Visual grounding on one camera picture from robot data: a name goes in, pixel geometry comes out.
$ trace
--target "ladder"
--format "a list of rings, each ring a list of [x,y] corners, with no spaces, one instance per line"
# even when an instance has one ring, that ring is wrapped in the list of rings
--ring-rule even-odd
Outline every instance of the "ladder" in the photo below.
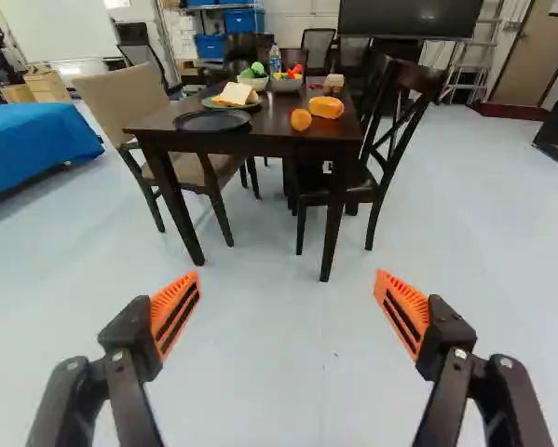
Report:
[[[448,62],[448,79],[440,95],[440,100],[447,99],[448,103],[453,103],[453,98],[457,90],[470,90],[467,99],[467,105],[482,99],[487,90],[487,77],[492,69],[492,62],[494,60],[494,52],[497,47],[497,38],[500,25],[504,21],[500,18],[504,0],[495,0],[495,2],[488,2],[485,0],[484,5],[496,4],[494,15],[491,18],[477,19],[475,28],[473,30],[473,37],[467,41],[455,42],[453,52]],[[477,40],[475,35],[478,30],[483,30],[484,27],[489,27],[486,32],[486,39]],[[479,51],[479,58],[476,61],[467,61],[468,53],[472,50]],[[472,81],[463,82],[461,75],[472,75]]]

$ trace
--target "water bottle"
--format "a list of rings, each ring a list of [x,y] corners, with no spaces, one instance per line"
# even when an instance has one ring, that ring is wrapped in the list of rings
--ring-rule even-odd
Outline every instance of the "water bottle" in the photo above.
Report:
[[[270,68],[270,73],[280,73],[282,69],[282,58],[280,56],[280,49],[276,42],[272,43],[272,48],[270,49],[270,54],[268,57],[268,67]]]

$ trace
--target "plate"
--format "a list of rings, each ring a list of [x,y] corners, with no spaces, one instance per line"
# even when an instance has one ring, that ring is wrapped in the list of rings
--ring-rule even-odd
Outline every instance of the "plate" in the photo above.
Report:
[[[262,103],[262,98],[260,99],[259,102],[256,102],[254,104],[246,104],[246,105],[219,105],[216,104],[214,102],[212,102],[212,96],[210,96],[209,98],[204,98],[201,102],[202,105],[208,109],[221,109],[221,110],[248,110],[248,109],[253,109],[254,107],[258,107],[261,103]]]
[[[181,132],[225,132],[250,122],[250,114],[241,110],[201,110],[177,116],[175,128]]]

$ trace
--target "television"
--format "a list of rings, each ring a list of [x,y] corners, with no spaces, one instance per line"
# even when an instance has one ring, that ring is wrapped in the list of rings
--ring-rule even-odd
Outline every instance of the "television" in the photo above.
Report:
[[[483,0],[341,0],[338,33],[391,39],[473,36]]]

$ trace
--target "blue sheet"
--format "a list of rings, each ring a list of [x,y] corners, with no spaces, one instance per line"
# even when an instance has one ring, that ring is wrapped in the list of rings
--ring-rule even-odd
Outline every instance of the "blue sheet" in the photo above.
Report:
[[[65,161],[84,163],[103,152],[72,104],[0,105],[0,192]]]

